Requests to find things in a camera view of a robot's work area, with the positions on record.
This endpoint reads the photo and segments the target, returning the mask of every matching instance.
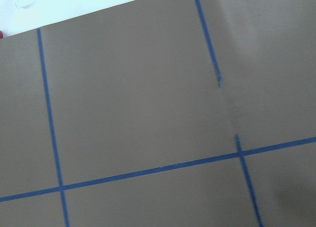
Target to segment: tape strip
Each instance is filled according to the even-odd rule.
[[[208,32],[208,28],[206,25],[206,21],[205,21],[205,17],[203,14],[203,10],[202,10],[202,6],[199,0],[195,0],[196,2],[196,6],[197,6],[197,11],[198,11],[198,15],[202,24],[202,28],[203,28],[203,32],[204,32],[204,36],[205,36],[205,40],[207,43],[207,47],[208,47],[208,51],[209,54],[211,56],[212,62],[213,62],[213,66],[216,72],[216,76],[217,76],[217,80],[218,80],[218,87],[222,87],[222,76],[221,76],[221,72],[219,70],[218,64],[217,64],[217,60],[216,60],[216,56],[215,56],[215,51],[213,49],[213,45],[212,45],[212,41],[211,41],[211,37],[209,36],[209,32]]]
[[[60,190],[59,187],[57,187],[57,188],[43,189],[43,190],[38,190],[38,191],[31,191],[31,192],[26,192],[22,194],[12,195],[12,196],[0,197],[0,202],[12,201],[16,199],[31,197],[31,196],[44,195],[48,193],[58,192],[59,190]]]
[[[69,225],[68,211],[67,211],[66,198],[65,198],[65,193],[64,193],[64,185],[63,185],[63,179],[62,179],[60,162],[59,162],[59,155],[58,155],[58,150],[57,150],[57,142],[56,142],[55,129],[54,129],[54,123],[53,123],[53,115],[52,115],[51,104],[50,104],[46,66],[45,66],[45,58],[44,58],[44,50],[43,50],[43,43],[42,43],[42,39],[41,39],[40,29],[37,29],[37,35],[38,35],[38,42],[39,42],[39,56],[40,56],[40,64],[41,64],[44,90],[45,90],[46,107],[47,107],[47,113],[48,113],[48,121],[49,121],[51,141],[52,141],[54,157],[55,157],[55,164],[56,164],[56,171],[57,171],[58,184],[59,184],[59,190],[60,190],[60,197],[61,197],[61,202],[62,202],[62,206],[63,206],[65,225],[66,225],[66,227],[69,227],[70,225]]]
[[[180,169],[180,168],[190,167],[194,165],[212,163],[212,162],[216,162],[220,160],[232,159],[232,158],[237,158],[237,157],[238,157],[238,153],[225,154],[225,155],[220,155],[220,156],[215,156],[215,157],[210,157],[210,158],[205,158],[205,159],[198,159],[194,161],[184,162],[180,164],[172,164],[172,165],[168,165],[168,166],[164,166],[160,168],[146,169],[146,170],[132,172],[128,174],[116,175],[116,176],[102,178],[102,179],[96,179],[96,180],[91,180],[91,181],[86,181],[86,182],[81,182],[81,183],[76,183],[76,184],[65,185],[64,189],[65,190],[77,189],[77,188],[82,188],[82,187],[86,187],[90,185],[103,184],[103,183],[108,183],[112,181],[129,179],[133,177],[154,174],[154,173],[164,172],[164,171],[173,170],[173,169]]]
[[[257,217],[257,220],[258,220],[258,224],[259,224],[259,227],[264,227],[264,225],[262,223],[262,220],[261,220],[259,208],[258,208],[258,205],[257,205],[255,191],[254,191],[252,183],[251,183],[250,175],[249,175],[247,164],[246,164],[246,161],[245,161],[242,149],[241,149],[241,144],[240,144],[240,140],[239,140],[239,136],[238,135],[235,136],[235,140],[236,140],[236,146],[237,146],[237,150],[238,150],[238,154],[239,154],[239,159],[240,159],[240,162],[241,162],[242,170],[243,170],[243,173],[245,175],[245,179],[246,179],[247,186],[248,186],[248,189],[249,189],[249,193],[250,193],[250,196],[251,196],[253,208],[255,210],[255,214],[256,214],[256,217]]]
[[[283,149],[283,148],[305,145],[305,144],[309,144],[309,143],[315,143],[315,142],[316,142],[316,137],[311,137],[311,138],[306,138],[306,139],[302,139],[302,140],[298,140],[298,141],[287,142],[287,143],[282,143],[282,144],[273,145],[273,146],[269,146],[269,147],[262,147],[262,148],[248,150],[248,151],[241,151],[241,152],[242,152],[243,156],[246,156],[246,155],[252,155],[252,154],[258,154],[258,153],[263,153],[263,152],[268,152],[268,151],[279,150],[279,149]],[[112,181],[128,179],[128,178],[133,178],[133,177],[147,175],[147,174],[154,174],[154,173],[164,172],[164,171],[173,170],[173,169],[180,169],[180,168],[190,167],[190,166],[194,166],[194,165],[212,163],[212,162],[216,162],[216,161],[232,159],[232,158],[237,158],[237,157],[239,157],[239,153],[225,154],[225,155],[220,155],[220,156],[215,156],[215,157],[210,157],[210,158],[205,158],[205,159],[184,162],[184,163],[180,163],[180,164],[168,165],[168,166],[164,166],[164,167],[160,167],[160,168],[147,169],[147,170],[137,171],[137,172],[128,173],[128,174],[122,174],[122,175],[117,175],[117,176],[112,176],[112,177],[107,177],[107,178],[102,178],[102,179],[96,179],[96,180],[91,180],[91,181],[86,181],[86,182],[81,182],[81,183],[76,183],[76,184],[70,184],[70,185],[63,186],[63,190],[76,189],[76,188],[81,188],[81,187],[90,186],[90,185],[108,183],[108,182],[112,182]],[[38,190],[38,191],[32,191],[32,192],[26,192],[26,193],[12,195],[12,196],[0,197],[0,202],[11,201],[11,200],[16,200],[16,199],[20,199],[20,198],[37,196],[37,195],[43,195],[43,194],[58,192],[58,191],[60,191],[59,187],[51,188],[51,189],[43,189],[43,190]]]
[[[243,155],[258,154],[258,153],[263,153],[267,151],[275,151],[275,150],[288,148],[288,147],[301,146],[301,145],[314,143],[314,142],[316,142],[316,137],[310,137],[310,138],[301,139],[298,141],[286,142],[286,143],[281,143],[281,144],[277,144],[273,146],[251,149],[251,150],[243,151],[242,153]]]

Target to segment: blue tape line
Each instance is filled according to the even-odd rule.
[[[76,188],[81,188],[81,187],[90,186],[90,185],[108,183],[108,182],[112,182],[112,181],[143,176],[143,175],[147,175],[147,174],[159,173],[159,172],[164,172],[164,171],[173,170],[173,169],[180,169],[180,168],[185,168],[185,167],[194,166],[194,165],[200,165],[200,164],[206,164],[206,163],[211,163],[211,162],[216,162],[216,161],[221,161],[221,160],[226,160],[226,159],[237,158],[237,157],[239,157],[239,151],[241,151],[243,156],[246,156],[246,155],[252,155],[252,154],[258,154],[258,153],[263,153],[263,152],[268,152],[268,151],[279,150],[279,149],[288,148],[288,147],[305,145],[305,144],[309,144],[309,143],[315,143],[315,142],[316,142],[316,137],[311,137],[311,138],[306,138],[306,139],[302,139],[302,140],[298,140],[298,141],[273,145],[273,146],[269,146],[269,147],[262,147],[262,148],[248,150],[248,151],[241,151],[241,145],[240,145],[240,141],[238,139],[238,144],[237,144],[237,145],[239,145],[239,147],[237,147],[239,149],[238,153],[225,154],[225,155],[220,155],[220,156],[215,156],[215,157],[210,157],[210,158],[205,158],[205,159],[184,162],[184,163],[180,163],[180,164],[168,165],[168,166],[164,166],[161,168],[147,169],[147,170],[143,170],[143,171],[137,171],[137,172],[133,172],[133,173],[112,176],[112,177],[108,177],[108,178],[91,180],[91,181],[81,182],[81,183],[77,183],[77,184],[70,184],[70,185],[63,186],[62,189],[63,190],[76,189]],[[26,197],[30,197],[30,196],[43,195],[43,194],[58,192],[58,191],[60,191],[60,187],[51,188],[51,189],[43,189],[43,190],[39,190],[39,191],[32,191],[32,192],[27,192],[27,193],[12,195],[12,196],[5,196],[5,197],[0,197],[0,202],[11,201],[11,200],[16,200],[16,199],[20,199],[20,198],[26,198]]]
[[[257,220],[258,220],[258,224],[259,224],[259,227],[264,227],[264,225],[262,223],[262,220],[261,220],[259,208],[258,208],[258,205],[257,205],[255,191],[254,191],[252,183],[251,183],[250,175],[249,175],[249,172],[248,172],[248,168],[247,168],[247,165],[246,165],[245,158],[243,156],[243,152],[242,152],[242,149],[241,149],[241,144],[240,144],[240,140],[239,140],[239,136],[238,135],[235,136],[235,140],[236,140],[236,146],[237,146],[237,150],[238,150],[238,154],[239,154],[239,159],[240,159],[240,162],[241,162],[242,170],[243,170],[243,173],[245,175],[245,179],[246,179],[247,186],[248,186],[248,189],[249,189],[249,192],[250,192],[250,196],[251,196],[252,204],[253,204],[253,207],[254,207],[254,210],[255,210],[255,214],[256,214],[256,217],[257,217]]]
[[[49,128],[50,128],[51,141],[52,141],[54,157],[55,157],[58,184],[59,184],[59,189],[60,189],[60,197],[61,197],[61,202],[62,202],[62,206],[63,206],[65,225],[66,225],[66,227],[69,227],[70,225],[69,225],[68,211],[67,211],[66,198],[65,198],[65,193],[64,193],[63,179],[62,179],[62,175],[61,175],[59,155],[58,155],[58,150],[57,150],[57,142],[56,142],[55,129],[54,129],[54,123],[53,123],[53,115],[52,115],[50,97],[49,97],[49,91],[48,91],[47,74],[46,74],[46,66],[45,66],[45,59],[44,59],[44,50],[43,50],[43,43],[42,43],[42,39],[41,39],[40,29],[37,29],[37,35],[38,35],[38,42],[39,42],[39,56],[40,56],[40,64],[41,64],[41,70],[42,70],[42,75],[43,75],[43,83],[44,83],[44,90],[45,90]]]
[[[238,153],[225,154],[225,155],[220,155],[220,156],[215,156],[215,157],[210,157],[210,158],[205,158],[205,159],[198,159],[194,161],[184,162],[180,164],[172,164],[172,165],[168,165],[168,166],[164,166],[160,168],[146,169],[143,171],[116,175],[116,176],[112,176],[108,178],[102,178],[102,179],[96,179],[96,180],[91,180],[91,181],[86,181],[86,182],[81,182],[81,183],[76,183],[76,184],[65,185],[64,188],[65,190],[77,189],[77,188],[82,188],[82,187],[86,187],[90,185],[103,184],[103,183],[108,183],[112,181],[129,179],[133,177],[154,174],[154,173],[164,172],[164,171],[173,170],[173,169],[180,169],[180,168],[190,167],[194,165],[212,163],[212,162],[216,162],[220,160],[232,159],[232,158],[237,158],[237,157],[238,157]]]
[[[216,60],[216,56],[215,56],[215,51],[213,49],[213,45],[212,45],[212,41],[211,41],[211,37],[209,36],[209,32],[207,29],[207,25],[206,25],[206,21],[205,21],[205,17],[203,14],[203,10],[202,10],[202,6],[199,0],[195,0],[196,2],[196,6],[197,6],[197,11],[198,11],[198,15],[202,24],[202,28],[203,28],[203,32],[204,32],[204,36],[205,36],[205,40],[207,43],[207,47],[208,47],[208,51],[209,54],[211,56],[212,62],[213,62],[213,66],[216,72],[216,76],[217,76],[217,80],[218,80],[218,86],[222,87],[222,76],[221,76],[221,72],[219,70],[218,64],[217,64],[217,60]]]
[[[288,147],[295,147],[295,146],[301,146],[309,143],[314,143],[316,142],[316,137],[311,137],[311,138],[306,138],[298,141],[293,141],[293,142],[286,142],[286,143],[281,143],[273,146],[268,146],[268,147],[261,147],[261,148],[256,148],[256,149],[251,149],[243,152],[243,155],[251,155],[251,154],[258,154],[258,153],[263,153],[267,151],[275,151],[283,148],[288,148]]]
[[[12,196],[0,197],[0,202],[12,201],[16,199],[31,197],[31,196],[44,195],[48,193],[58,192],[59,190],[60,190],[59,187],[57,187],[57,188],[44,189],[44,190],[39,190],[39,191],[31,191],[31,192],[26,192],[22,194],[12,195]]]

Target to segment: blue painter's tape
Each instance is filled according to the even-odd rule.
[[[302,140],[298,140],[298,141],[282,143],[282,144],[273,145],[273,146],[269,146],[269,147],[252,149],[252,150],[248,150],[248,151],[242,151],[239,137],[238,137],[238,135],[236,135],[236,144],[237,144],[238,153],[225,154],[225,155],[220,155],[220,156],[215,156],[215,157],[210,157],[210,158],[205,158],[205,159],[184,162],[184,163],[180,163],[180,164],[168,165],[168,166],[164,166],[164,167],[160,167],[160,168],[147,169],[147,170],[137,171],[137,172],[133,172],[133,173],[127,173],[127,174],[122,174],[122,175],[117,175],[117,176],[112,176],[112,177],[107,177],[107,178],[102,178],[102,179],[96,179],[96,180],[91,180],[91,181],[86,181],[86,182],[81,182],[81,183],[76,183],[76,184],[70,184],[70,185],[57,187],[57,188],[44,189],[44,190],[39,190],[39,191],[32,191],[32,192],[12,195],[12,196],[0,197],[0,202],[11,201],[11,200],[16,200],[16,199],[20,199],[20,198],[26,198],[26,197],[43,195],[43,194],[47,194],[47,193],[60,191],[63,209],[67,210],[64,190],[77,189],[77,188],[86,187],[86,186],[90,186],[90,185],[108,183],[108,182],[112,182],[112,181],[129,179],[129,178],[133,178],[133,177],[154,174],[154,173],[164,172],[164,171],[173,170],[173,169],[180,169],[180,168],[190,167],[190,166],[194,166],[194,165],[212,163],[212,162],[216,162],[216,161],[232,159],[232,158],[237,158],[237,157],[239,157],[240,160],[243,161],[242,168],[243,168],[243,170],[246,170],[246,172],[244,171],[245,177],[246,176],[248,177],[247,185],[248,185],[248,187],[249,187],[249,185],[251,187],[249,190],[253,190],[252,184],[250,182],[250,176],[249,176],[249,173],[248,173],[248,170],[246,167],[246,163],[244,160],[245,155],[258,154],[258,153],[274,151],[274,150],[279,150],[279,149],[288,148],[288,147],[305,145],[305,144],[309,144],[309,143],[316,143],[316,137],[311,137],[311,138],[306,138],[306,139],[302,139]],[[66,211],[66,213],[64,213],[64,215],[65,215],[65,218],[68,219],[68,212],[67,211]]]
[[[220,156],[215,156],[211,158],[205,158],[205,159],[198,159],[194,161],[189,161],[189,162],[184,162],[180,164],[172,164],[160,168],[154,168],[154,169],[147,169],[143,171],[137,171],[133,173],[128,173],[128,174],[122,174],[122,175],[116,175],[108,178],[102,178],[102,179],[96,179],[96,180],[91,180],[91,181],[86,181],[86,182],[81,182],[81,183],[76,183],[76,184],[70,184],[70,185],[65,185],[64,189],[77,189],[81,187],[86,187],[90,185],[96,185],[96,184],[102,184],[102,183],[108,183],[108,182],[113,182],[117,180],[122,180],[122,179],[129,179],[133,177],[138,177],[138,176],[143,176],[143,175],[148,175],[148,174],[154,174],[154,173],[159,173],[159,172],[164,172],[168,170],[173,170],[173,169],[180,169],[180,168],[185,168],[185,167],[190,167],[194,165],[200,165],[200,164],[206,164],[206,163],[212,163],[220,160],[225,160],[225,159],[232,159],[232,158],[237,158],[238,153],[231,153],[231,154],[225,154],[225,155],[220,155]]]
[[[12,201],[12,200],[16,200],[16,199],[31,197],[31,196],[44,195],[44,194],[48,194],[48,193],[58,192],[59,190],[60,190],[60,188],[57,187],[57,188],[43,189],[43,190],[38,190],[38,191],[31,191],[31,192],[12,195],[12,196],[0,197],[0,202]]]
[[[205,36],[205,40],[207,43],[207,47],[208,47],[208,51],[209,54],[211,56],[212,62],[213,62],[213,66],[216,72],[216,76],[217,76],[217,80],[218,80],[218,86],[222,87],[222,76],[221,76],[221,72],[219,70],[218,64],[217,64],[217,60],[216,60],[216,56],[215,56],[215,52],[213,49],[213,45],[212,45],[212,41],[211,41],[211,37],[209,36],[209,32],[208,32],[208,28],[206,25],[206,21],[205,21],[205,17],[203,14],[203,10],[202,10],[202,6],[199,0],[195,0],[196,2],[196,6],[197,6],[197,11],[198,11],[198,15],[202,24],[202,28],[203,28],[203,32],[204,32],[204,36]]]
[[[248,168],[247,168],[247,164],[246,164],[245,158],[243,156],[243,152],[242,152],[242,149],[241,149],[241,144],[240,144],[240,140],[239,140],[239,136],[238,135],[235,136],[235,140],[236,140],[236,146],[237,146],[237,150],[238,150],[238,154],[239,154],[239,159],[240,159],[240,162],[241,162],[242,170],[243,170],[243,173],[245,175],[245,179],[246,179],[247,186],[248,186],[248,189],[249,189],[249,192],[250,192],[250,196],[251,196],[252,204],[253,204],[253,207],[254,207],[254,210],[255,210],[255,214],[256,214],[256,217],[257,217],[257,220],[258,220],[258,224],[259,224],[259,227],[264,227],[264,225],[262,223],[262,220],[261,220],[259,208],[258,208],[258,205],[257,205],[255,191],[254,191],[252,183],[251,183],[250,175],[249,175],[249,172],[248,172]]]
[[[45,58],[44,58],[44,49],[43,49],[43,43],[42,43],[42,39],[41,39],[40,29],[37,29],[37,35],[38,35],[38,42],[39,42],[39,56],[40,56],[40,64],[41,64],[44,90],[45,90],[46,107],[47,107],[47,113],[48,113],[51,142],[53,145],[53,151],[54,151],[54,157],[55,157],[55,164],[56,164],[56,170],[57,170],[60,197],[61,197],[61,202],[62,202],[62,206],[63,206],[65,225],[66,225],[66,227],[69,227],[70,225],[69,225],[69,218],[68,218],[68,210],[67,210],[66,198],[65,198],[65,193],[64,193],[64,185],[63,185],[63,179],[62,179],[62,174],[61,174],[59,155],[58,155],[58,150],[57,150],[57,142],[56,142],[56,136],[55,136],[53,114],[52,114],[52,110],[51,110],[49,90],[48,90],[48,82],[47,82],[47,74],[46,74],[46,66],[45,66]]]
[[[293,141],[293,142],[286,142],[286,143],[281,143],[273,146],[268,146],[268,147],[261,147],[261,148],[256,148],[256,149],[251,149],[247,151],[243,151],[243,155],[251,155],[251,154],[258,154],[258,153],[263,153],[267,151],[275,151],[283,148],[288,148],[288,147],[295,147],[295,146],[301,146],[309,143],[314,143],[316,142],[316,137],[311,137],[311,138],[306,138],[298,141]]]

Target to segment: white surface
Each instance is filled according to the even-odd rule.
[[[11,36],[133,0],[0,0],[0,31]]]

